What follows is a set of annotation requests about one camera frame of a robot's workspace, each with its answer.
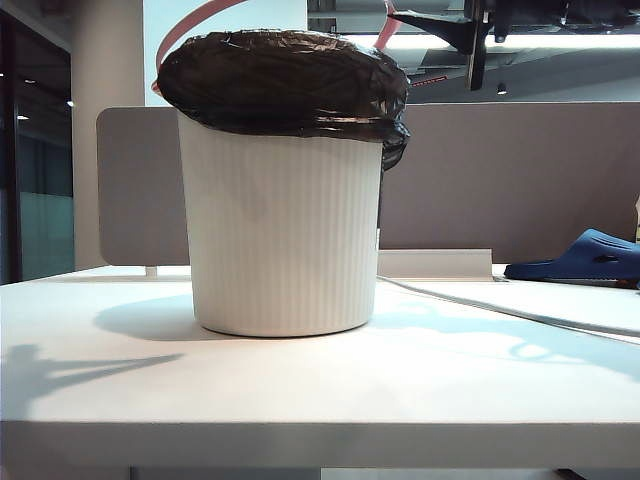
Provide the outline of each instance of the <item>ribbed trash can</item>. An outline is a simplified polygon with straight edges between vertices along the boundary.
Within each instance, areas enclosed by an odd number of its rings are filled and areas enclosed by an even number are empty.
[[[239,135],[178,115],[198,322],[256,337],[366,323],[382,145]]]

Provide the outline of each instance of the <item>slipper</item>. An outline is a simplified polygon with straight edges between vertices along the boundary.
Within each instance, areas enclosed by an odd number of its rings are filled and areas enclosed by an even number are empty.
[[[556,260],[514,263],[507,265],[504,274],[514,280],[637,280],[640,244],[590,228]]]

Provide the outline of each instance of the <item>plastic bag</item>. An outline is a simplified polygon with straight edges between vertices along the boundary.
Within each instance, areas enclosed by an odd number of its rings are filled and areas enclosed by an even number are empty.
[[[208,127],[249,135],[383,143],[382,166],[409,139],[409,82],[377,49],[316,32],[244,30],[187,40],[162,63],[162,96]]]

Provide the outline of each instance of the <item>pink handle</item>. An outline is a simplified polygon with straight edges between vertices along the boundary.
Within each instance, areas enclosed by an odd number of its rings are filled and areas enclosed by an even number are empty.
[[[156,53],[156,71],[160,70],[162,60],[169,49],[176,43],[185,33],[191,30],[193,27],[201,24],[205,20],[213,17],[216,13],[226,10],[229,7],[247,0],[209,0],[203,5],[196,8],[189,15],[180,20],[175,27],[169,30],[169,33],[165,35],[158,47],[158,53]],[[160,95],[160,89],[158,88],[158,81],[154,81],[151,85],[151,89]]]
[[[387,7],[387,15],[396,11],[396,7],[393,6],[393,2],[391,0],[385,0],[384,4]],[[387,17],[382,30],[380,30],[380,35],[378,35],[378,39],[376,40],[376,43],[373,44],[373,46],[380,50],[384,50],[384,48],[387,46],[387,42],[398,31],[401,24],[402,22],[400,22],[399,20]]]
[[[226,10],[229,7],[233,7],[238,3],[246,1],[247,0],[209,0],[208,2],[196,8],[182,20],[180,20],[175,27],[169,30],[169,33],[165,35],[165,37],[162,39],[162,42],[160,42],[158,52],[156,53],[156,72],[160,71],[162,60],[164,60],[164,57],[169,49],[185,33],[187,33],[193,27],[201,24],[205,20],[213,17],[216,13],[219,13],[222,10]],[[387,15],[396,11],[395,7],[393,6],[392,0],[385,0],[384,3],[387,7]],[[380,35],[378,36],[378,40],[376,40],[374,47],[379,48],[380,50],[385,48],[389,39],[400,28],[400,24],[401,22],[399,22],[398,20],[387,17],[387,20],[384,23],[384,27],[382,27],[382,30],[380,31]],[[160,89],[158,88],[157,79],[151,85],[151,89],[158,95],[162,95],[160,93]]]

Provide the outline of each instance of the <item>white desk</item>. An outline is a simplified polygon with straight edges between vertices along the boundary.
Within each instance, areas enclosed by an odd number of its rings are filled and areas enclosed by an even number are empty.
[[[365,327],[229,337],[195,324],[187,273],[0,288],[5,464],[640,467],[640,345],[388,284]],[[430,287],[640,323],[637,291]]]

